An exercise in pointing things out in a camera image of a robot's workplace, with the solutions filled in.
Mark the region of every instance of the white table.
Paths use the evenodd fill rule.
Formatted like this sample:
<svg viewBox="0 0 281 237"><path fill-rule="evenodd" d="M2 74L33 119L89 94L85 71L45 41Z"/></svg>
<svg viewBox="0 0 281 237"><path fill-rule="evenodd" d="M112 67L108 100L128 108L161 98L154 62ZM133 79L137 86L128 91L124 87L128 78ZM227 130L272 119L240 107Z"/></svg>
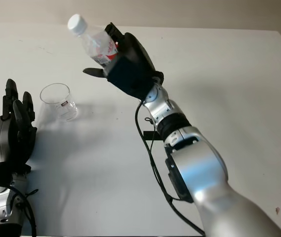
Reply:
<svg viewBox="0 0 281 237"><path fill-rule="evenodd" d="M281 36L277 32L121 27L148 51L164 87L223 156L229 182L281 227ZM138 101L81 71L96 64L66 26L0 24L0 114L8 78L33 96L38 127L28 162L42 236L197 235L169 208L134 124ZM58 123L41 89L67 84L79 108ZM143 121L142 129L150 130ZM165 185L162 142L153 156ZM194 205L175 203L202 227ZM25 224L24 234L29 234Z"/></svg>

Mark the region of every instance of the robotic arm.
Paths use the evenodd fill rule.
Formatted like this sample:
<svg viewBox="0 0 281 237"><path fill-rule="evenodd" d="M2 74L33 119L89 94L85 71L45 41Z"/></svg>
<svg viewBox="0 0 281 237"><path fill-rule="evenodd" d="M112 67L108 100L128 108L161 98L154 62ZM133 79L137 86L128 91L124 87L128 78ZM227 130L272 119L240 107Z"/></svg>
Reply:
<svg viewBox="0 0 281 237"><path fill-rule="evenodd" d="M19 237L24 215L36 236L33 211L24 195L31 171L26 162L35 144L34 119L31 95L25 92L23 102L19 101L16 83L8 79L0 116L0 237Z"/></svg>
<svg viewBox="0 0 281 237"><path fill-rule="evenodd" d="M103 70L84 73L106 77L125 93L140 99L164 141L169 177L180 199L195 203L207 236L280 237L281 229L260 207L234 191L222 157L192 126L162 87L164 76L130 33L111 23L105 31L118 44L118 55Z"/></svg>

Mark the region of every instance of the white bottle cap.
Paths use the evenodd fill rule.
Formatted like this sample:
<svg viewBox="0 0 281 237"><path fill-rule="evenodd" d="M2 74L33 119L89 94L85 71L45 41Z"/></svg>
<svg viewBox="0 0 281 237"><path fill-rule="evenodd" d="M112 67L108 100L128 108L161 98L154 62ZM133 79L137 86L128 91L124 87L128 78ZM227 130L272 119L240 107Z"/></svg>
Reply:
<svg viewBox="0 0 281 237"><path fill-rule="evenodd" d="M85 32L87 23L82 16L75 14L69 19L67 27L74 35L79 36Z"/></svg>

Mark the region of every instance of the black cable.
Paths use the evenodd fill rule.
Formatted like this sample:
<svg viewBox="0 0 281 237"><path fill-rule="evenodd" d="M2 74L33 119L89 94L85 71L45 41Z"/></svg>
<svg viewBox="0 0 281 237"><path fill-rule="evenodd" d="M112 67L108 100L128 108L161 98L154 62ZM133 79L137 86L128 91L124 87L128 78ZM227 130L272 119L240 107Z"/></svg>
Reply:
<svg viewBox="0 0 281 237"><path fill-rule="evenodd" d="M183 216L177 209L176 207L172 204L172 202L169 202L170 207L172 210L180 217L185 223L187 223L190 227L195 229L198 233L200 233L202 236L205 236L205 232L198 226L196 226L194 223L189 221L185 216Z"/></svg>
<svg viewBox="0 0 281 237"><path fill-rule="evenodd" d="M28 201L27 198L26 198L19 190L17 190L16 188L14 188L14 187L12 187L12 186L10 186L10 185L5 186L5 188L14 191L14 192L22 199L24 205L26 206L26 208L28 209L28 212L29 212L29 214L30 214L29 222L30 222L30 225L31 225L32 237L36 237L35 218L34 218L34 214L33 214L33 211L32 211L32 208L31 208L31 205L30 205L29 201Z"/></svg>
<svg viewBox="0 0 281 237"><path fill-rule="evenodd" d="M148 155L149 155L149 160L150 160L150 164L152 166L152 170L154 172L154 175L156 177L156 180L161 188L161 191L163 192L168 204L170 205L170 207L172 208L172 210L178 215L178 217L180 217L185 223L187 223L190 227L192 227L193 229L195 229L198 233L200 233L201 235L205 236L205 232L200 229L198 226L196 226L195 224L193 224L191 221L189 221L185 216L183 216L177 209L176 207L173 205L172 201L173 200L180 200L180 199L177 199L177 198L174 198L172 197L171 195L169 195L166 191L166 188L162 182L162 179L160 177L160 174L158 172L158 169L157 169L157 166L155 164L155 161L154 161L154 158L152 157L152 153L151 153L151 149L152 149L152 145L153 145L153 142L154 142L154 137L151 141L151 146L150 148L148 147L148 144L146 143L145 139L144 139L144 136L141 132L141 128L140 128L140 125L139 125L139 121L138 121L138 114L139 114L139 110L141 108L141 105L143 104L143 101L140 102L140 104L137 106L136 108L136 111L135 111L135 124L136 124L136 128L140 134L140 137L141 137L141 140L143 141L145 147L146 147L146 150L148 152Z"/></svg>

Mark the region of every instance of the plastic water bottle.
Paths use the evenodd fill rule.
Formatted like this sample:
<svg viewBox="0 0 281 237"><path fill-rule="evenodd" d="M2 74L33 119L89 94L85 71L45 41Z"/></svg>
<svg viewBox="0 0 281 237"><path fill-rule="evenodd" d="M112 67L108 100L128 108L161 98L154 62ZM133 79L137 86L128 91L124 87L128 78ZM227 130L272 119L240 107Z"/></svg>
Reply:
<svg viewBox="0 0 281 237"><path fill-rule="evenodd" d="M116 44L104 29L88 25L79 14L69 19L68 29L81 39L86 53L102 67L116 56Z"/></svg>

